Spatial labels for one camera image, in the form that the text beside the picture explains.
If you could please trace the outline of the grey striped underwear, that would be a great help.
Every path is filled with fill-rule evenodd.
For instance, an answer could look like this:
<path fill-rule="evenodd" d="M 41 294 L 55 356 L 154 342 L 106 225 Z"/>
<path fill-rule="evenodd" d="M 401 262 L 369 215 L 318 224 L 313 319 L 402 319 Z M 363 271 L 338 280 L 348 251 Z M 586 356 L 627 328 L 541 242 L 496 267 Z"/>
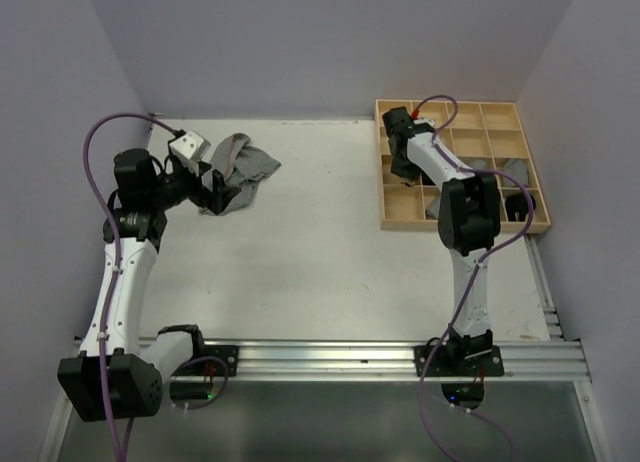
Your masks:
<path fill-rule="evenodd" d="M 227 187 L 240 189 L 221 216 L 249 207 L 260 183 L 281 167 L 280 161 L 255 147 L 245 133 L 234 133 L 225 138 L 212 152 L 208 162 L 212 169 L 202 178 L 206 188 L 212 188 L 212 173 L 218 170 Z"/>

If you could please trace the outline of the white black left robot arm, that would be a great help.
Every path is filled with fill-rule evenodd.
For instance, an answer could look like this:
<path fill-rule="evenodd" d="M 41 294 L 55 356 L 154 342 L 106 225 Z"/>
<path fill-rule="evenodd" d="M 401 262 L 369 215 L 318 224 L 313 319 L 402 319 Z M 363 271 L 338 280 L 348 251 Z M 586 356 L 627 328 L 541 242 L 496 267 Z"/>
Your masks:
<path fill-rule="evenodd" d="M 170 149 L 159 161 L 145 149 L 114 159 L 116 190 L 103 226 L 104 276 L 79 353 L 60 361 L 57 377 L 85 422 L 155 415 L 170 399 L 173 375 L 204 371 L 206 380 L 236 374 L 231 353 L 208 349 L 195 324 L 166 326 L 141 348 L 144 294 L 167 226 L 166 213 L 184 201 L 214 213 L 238 194 L 201 152 Z"/>

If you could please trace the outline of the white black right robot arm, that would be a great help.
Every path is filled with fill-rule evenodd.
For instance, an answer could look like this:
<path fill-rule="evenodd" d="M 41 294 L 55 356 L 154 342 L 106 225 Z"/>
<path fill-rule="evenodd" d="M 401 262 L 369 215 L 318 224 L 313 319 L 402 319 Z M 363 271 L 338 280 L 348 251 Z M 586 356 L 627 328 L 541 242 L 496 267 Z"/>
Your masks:
<path fill-rule="evenodd" d="M 493 349 L 487 253 L 501 228 L 497 180 L 463 163 L 430 123 L 413 119 L 406 108 L 390 109 L 382 122 L 391 172 L 405 178 L 425 174 L 439 190 L 437 230 L 452 260 L 455 306 L 446 344 L 434 359 L 454 373 L 468 374 Z"/>

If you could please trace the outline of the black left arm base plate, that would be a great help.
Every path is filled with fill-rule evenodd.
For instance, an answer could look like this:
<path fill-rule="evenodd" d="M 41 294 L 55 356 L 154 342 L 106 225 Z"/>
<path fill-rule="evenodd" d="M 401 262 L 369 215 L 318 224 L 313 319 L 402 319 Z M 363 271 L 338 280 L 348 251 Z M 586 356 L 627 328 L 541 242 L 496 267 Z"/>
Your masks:
<path fill-rule="evenodd" d="M 224 371 L 227 371 L 229 377 L 235 377 L 239 355 L 240 347 L 238 345 L 207 345 L 202 354 L 205 358 L 202 369 L 203 376 L 206 379 L 212 379 L 215 376 L 223 376 Z"/>

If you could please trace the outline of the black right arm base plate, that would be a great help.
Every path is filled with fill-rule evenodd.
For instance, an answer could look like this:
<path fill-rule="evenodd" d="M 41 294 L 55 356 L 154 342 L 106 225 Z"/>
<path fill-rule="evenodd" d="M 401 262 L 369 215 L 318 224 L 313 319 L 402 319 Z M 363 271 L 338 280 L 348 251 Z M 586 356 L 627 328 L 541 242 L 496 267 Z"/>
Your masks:
<path fill-rule="evenodd" d="M 502 354 L 496 345 L 490 352 L 468 358 L 454 356 L 451 349 L 442 346 L 435 352 L 426 369 L 426 377 L 430 378 L 502 377 L 504 375 Z"/>

